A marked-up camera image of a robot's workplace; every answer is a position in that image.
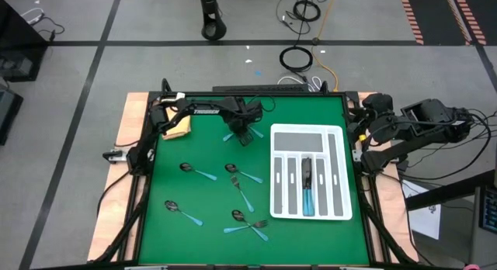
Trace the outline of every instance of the gray floor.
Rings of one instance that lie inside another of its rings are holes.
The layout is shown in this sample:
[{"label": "gray floor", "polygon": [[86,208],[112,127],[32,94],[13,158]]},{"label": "gray floor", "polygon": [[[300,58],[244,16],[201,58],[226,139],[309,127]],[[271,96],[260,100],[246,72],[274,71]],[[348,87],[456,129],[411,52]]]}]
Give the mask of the gray floor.
[{"label": "gray floor", "polygon": [[[66,26],[57,40],[99,40],[113,0],[6,0],[18,12],[42,7]],[[290,9],[285,0],[280,13]],[[228,25],[226,40],[292,40],[276,21],[278,0],[219,0]],[[110,40],[202,40],[198,0],[122,0]],[[311,39],[318,24],[303,39]],[[400,0],[336,0],[322,39],[413,40]],[[278,56],[285,47],[106,47],[75,136],[32,267],[85,263],[96,221],[96,203],[109,165],[101,153],[112,147],[128,92],[159,90],[167,78],[175,91],[209,91],[214,85],[275,84],[287,72]],[[497,64],[497,48],[487,47]],[[438,98],[447,106],[497,110],[495,89],[473,47],[319,47],[321,60],[339,76],[341,91],[377,91],[395,107]],[[68,132],[78,97],[96,52],[94,47],[50,48],[35,82],[12,89],[25,102],[0,147],[0,261],[17,269]],[[291,64],[301,64],[289,54]],[[309,76],[332,82],[313,67]],[[408,173],[436,177],[469,162],[478,140],[434,154]],[[426,151],[410,155],[417,161]],[[440,180],[446,184],[495,165],[495,140],[468,170]],[[487,236],[485,245],[497,242]],[[457,266],[422,247],[438,265]]]}]

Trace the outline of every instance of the white paper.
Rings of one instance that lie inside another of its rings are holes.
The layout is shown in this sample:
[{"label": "white paper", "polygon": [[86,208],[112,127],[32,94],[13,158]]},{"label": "white paper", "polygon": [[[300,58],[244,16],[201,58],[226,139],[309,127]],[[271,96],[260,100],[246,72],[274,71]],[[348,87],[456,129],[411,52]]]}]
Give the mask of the white paper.
[{"label": "white paper", "polygon": [[[402,190],[404,190],[405,197],[407,198],[428,191],[409,181],[403,181]],[[416,232],[438,240],[440,235],[441,209],[441,205],[437,204],[435,206],[410,211],[409,219],[411,228]]]}]

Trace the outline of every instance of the green table surface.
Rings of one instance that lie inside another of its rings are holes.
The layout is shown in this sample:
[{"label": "green table surface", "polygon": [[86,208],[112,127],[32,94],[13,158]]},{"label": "green table surface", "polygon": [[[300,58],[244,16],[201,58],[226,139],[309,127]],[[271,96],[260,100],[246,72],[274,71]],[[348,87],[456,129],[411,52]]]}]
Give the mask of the green table surface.
[{"label": "green table surface", "polygon": [[[255,124],[264,137],[243,147],[234,137],[223,142],[229,129],[220,116],[193,116],[192,132],[174,140],[159,139],[139,256],[141,264],[236,265],[366,265],[367,249],[353,177],[349,145],[345,145],[353,218],[346,221],[288,220],[269,214],[270,127],[274,123],[335,125],[344,129],[342,101],[337,97],[276,97],[276,108]],[[262,104],[270,109],[268,98]],[[218,177],[213,182],[179,164]],[[238,174],[240,186],[255,208],[250,213],[240,192],[231,184],[227,163],[264,180],[262,184]],[[165,200],[203,221],[197,226],[179,212],[170,212]],[[261,231],[224,234],[225,227],[243,224],[231,217],[239,209],[248,222],[269,220]]]}]

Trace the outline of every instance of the wooden table frame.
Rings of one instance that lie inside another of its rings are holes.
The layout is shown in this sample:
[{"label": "wooden table frame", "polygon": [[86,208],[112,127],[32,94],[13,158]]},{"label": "wooden table frame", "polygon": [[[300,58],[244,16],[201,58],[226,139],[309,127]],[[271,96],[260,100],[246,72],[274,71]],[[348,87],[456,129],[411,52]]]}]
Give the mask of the wooden table frame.
[{"label": "wooden table frame", "polygon": [[[358,93],[360,101],[362,102],[369,94],[366,92]],[[116,144],[128,144],[140,138],[145,111],[148,105],[148,97],[149,93],[147,92],[132,92],[127,95]],[[385,147],[390,147],[390,144],[384,144],[376,149],[382,150]],[[126,171],[127,164],[124,162],[110,165],[106,187]],[[397,168],[394,164],[389,164],[384,169],[384,173],[398,178]],[[102,202],[100,214],[96,222],[95,232],[89,248],[88,260],[99,257],[112,242],[124,224],[127,211],[132,208],[131,205],[128,205],[132,186],[137,186],[136,205],[140,198],[143,183],[144,178],[125,178],[108,191],[106,198]],[[365,178],[363,178],[363,185],[364,188],[368,188],[368,182]],[[384,225],[405,253],[410,258],[418,261],[418,255],[410,240],[407,210],[399,182],[378,175],[376,178],[376,187],[378,191],[377,200],[381,207],[381,217]],[[370,200],[370,203],[373,202],[371,196],[371,193],[367,192],[367,198]],[[135,248],[139,245],[137,241],[137,225],[138,221],[134,224],[127,237],[126,252],[119,255],[120,260],[131,260],[135,257]],[[371,222],[369,222],[369,230],[375,260],[385,261],[380,235]],[[118,254],[114,256],[113,261],[117,260],[117,256]],[[394,255],[390,254],[389,256],[391,257],[391,262],[397,262]]]}]

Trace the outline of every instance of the black mat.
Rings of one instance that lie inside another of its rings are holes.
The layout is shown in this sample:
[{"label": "black mat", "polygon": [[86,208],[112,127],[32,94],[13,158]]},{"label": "black mat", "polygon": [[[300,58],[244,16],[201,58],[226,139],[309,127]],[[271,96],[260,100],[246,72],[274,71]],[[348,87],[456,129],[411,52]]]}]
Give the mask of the black mat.
[{"label": "black mat", "polygon": [[424,45],[465,45],[453,9],[447,0],[408,0]]},{"label": "black mat", "polygon": [[463,7],[464,0],[457,0],[465,16],[473,15],[475,24],[471,30],[478,42],[486,45],[497,45],[497,0],[465,0],[467,8]]}]

